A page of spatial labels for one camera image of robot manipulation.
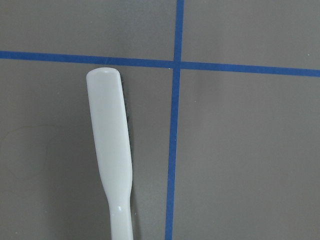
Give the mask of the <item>beige hand brush black bristles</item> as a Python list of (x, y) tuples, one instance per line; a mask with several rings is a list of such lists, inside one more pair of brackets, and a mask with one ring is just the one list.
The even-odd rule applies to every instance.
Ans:
[(86, 75), (86, 83), (98, 170), (109, 206), (111, 238), (132, 240), (133, 169), (121, 76), (115, 68), (101, 67)]

